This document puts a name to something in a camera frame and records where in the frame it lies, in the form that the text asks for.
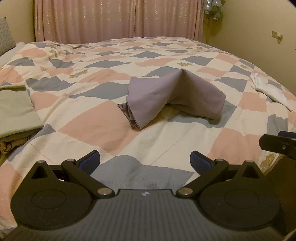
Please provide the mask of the purple garment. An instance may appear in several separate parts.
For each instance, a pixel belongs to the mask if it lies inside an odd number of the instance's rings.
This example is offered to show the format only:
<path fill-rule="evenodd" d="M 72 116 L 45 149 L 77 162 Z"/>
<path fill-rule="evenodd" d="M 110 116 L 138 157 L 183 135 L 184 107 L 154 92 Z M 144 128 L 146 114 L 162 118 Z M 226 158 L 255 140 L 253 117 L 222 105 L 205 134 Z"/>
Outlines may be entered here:
<path fill-rule="evenodd" d="M 189 115 L 216 120 L 225 100 L 226 95 L 215 85 L 179 69 L 158 78 L 133 77 L 126 102 L 118 107 L 133 128 L 142 130 L 167 104 Z"/>

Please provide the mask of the white sock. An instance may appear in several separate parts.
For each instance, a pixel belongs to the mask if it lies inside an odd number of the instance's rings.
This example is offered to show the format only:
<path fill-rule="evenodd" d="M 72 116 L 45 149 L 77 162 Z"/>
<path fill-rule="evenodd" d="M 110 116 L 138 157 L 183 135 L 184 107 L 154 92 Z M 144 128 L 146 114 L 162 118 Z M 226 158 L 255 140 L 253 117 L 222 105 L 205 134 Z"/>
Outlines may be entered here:
<path fill-rule="evenodd" d="M 251 76 L 251 80 L 253 83 L 253 88 L 256 91 L 262 92 L 273 101 L 282 104 L 289 111 L 293 112 L 293 106 L 288 103 L 287 98 L 282 92 L 280 92 L 278 88 L 276 88 L 275 86 L 269 86 L 266 83 L 264 83 L 257 73 Z"/>

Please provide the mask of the folded green garment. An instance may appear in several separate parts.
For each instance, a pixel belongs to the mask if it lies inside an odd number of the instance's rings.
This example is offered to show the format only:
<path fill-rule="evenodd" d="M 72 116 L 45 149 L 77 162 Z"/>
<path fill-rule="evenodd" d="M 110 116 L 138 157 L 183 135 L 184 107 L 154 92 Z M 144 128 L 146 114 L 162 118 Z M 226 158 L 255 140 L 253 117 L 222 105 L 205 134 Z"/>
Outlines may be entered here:
<path fill-rule="evenodd" d="M 43 126 L 25 85 L 1 86 L 1 140 L 25 138 Z"/>

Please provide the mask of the checkered pink blue quilt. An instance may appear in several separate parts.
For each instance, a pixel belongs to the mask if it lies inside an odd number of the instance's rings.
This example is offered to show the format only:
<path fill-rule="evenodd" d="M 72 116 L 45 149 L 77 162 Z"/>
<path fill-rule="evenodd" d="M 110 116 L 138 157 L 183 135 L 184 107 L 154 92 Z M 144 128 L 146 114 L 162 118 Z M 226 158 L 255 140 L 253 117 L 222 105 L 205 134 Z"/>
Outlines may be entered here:
<path fill-rule="evenodd" d="M 1 237 L 10 202 L 36 161 L 96 150 L 93 178 L 114 190 L 171 189 L 196 177 L 197 150 L 264 173 L 278 155 L 264 134 L 295 131 L 295 96 L 253 63 L 182 37 L 90 44 L 32 42 L 1 66 L 1 87 L 25 85 L 43 127 L 1 156 Z"/>

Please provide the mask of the grey pillow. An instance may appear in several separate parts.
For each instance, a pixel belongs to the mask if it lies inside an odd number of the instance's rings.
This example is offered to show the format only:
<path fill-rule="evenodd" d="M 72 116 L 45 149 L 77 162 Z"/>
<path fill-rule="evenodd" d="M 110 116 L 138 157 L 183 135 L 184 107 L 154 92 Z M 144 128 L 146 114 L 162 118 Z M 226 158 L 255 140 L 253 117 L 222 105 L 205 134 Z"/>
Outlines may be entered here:
<path fill-rule="evenodd" d="M 0 55 L 16 47 L 6 17 L 0 20 Z"/>

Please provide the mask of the pink curtain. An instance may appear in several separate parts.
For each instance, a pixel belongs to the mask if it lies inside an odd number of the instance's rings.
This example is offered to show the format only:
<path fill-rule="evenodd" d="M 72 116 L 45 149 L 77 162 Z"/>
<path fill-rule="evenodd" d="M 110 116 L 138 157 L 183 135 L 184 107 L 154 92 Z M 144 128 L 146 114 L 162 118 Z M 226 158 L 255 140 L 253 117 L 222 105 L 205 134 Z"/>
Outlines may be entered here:
<path fill-rule="evenodd" d="M 202 1 L 35 1 L 35 37 L 64 44 L 131 37 L 200 41 Z"/>

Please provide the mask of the silver foil decoration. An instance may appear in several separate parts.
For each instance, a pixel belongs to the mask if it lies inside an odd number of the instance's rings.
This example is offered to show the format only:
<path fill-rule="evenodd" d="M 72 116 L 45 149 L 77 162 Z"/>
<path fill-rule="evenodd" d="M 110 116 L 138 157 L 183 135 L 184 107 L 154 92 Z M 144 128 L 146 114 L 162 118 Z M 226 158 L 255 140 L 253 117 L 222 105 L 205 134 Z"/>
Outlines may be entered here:
<path fill-rule="evenodd" d="M 204 14 L 211 16 L 213 20 L 219 21 L 222 18 L 221 0 L 203 0 Z"/>

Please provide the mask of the wall socket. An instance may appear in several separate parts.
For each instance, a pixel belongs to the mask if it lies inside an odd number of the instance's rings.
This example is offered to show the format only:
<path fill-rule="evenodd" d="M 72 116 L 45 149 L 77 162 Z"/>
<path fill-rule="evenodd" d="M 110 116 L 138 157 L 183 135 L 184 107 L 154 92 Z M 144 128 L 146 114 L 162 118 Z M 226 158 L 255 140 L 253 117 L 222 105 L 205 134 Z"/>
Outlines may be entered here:
<path fill-rule="evenodd" d="M 280 44 L 283 41 L 283 35 L 276 31 L 272 31 L 271 36 L 277 40 L 277 43 Z"/>

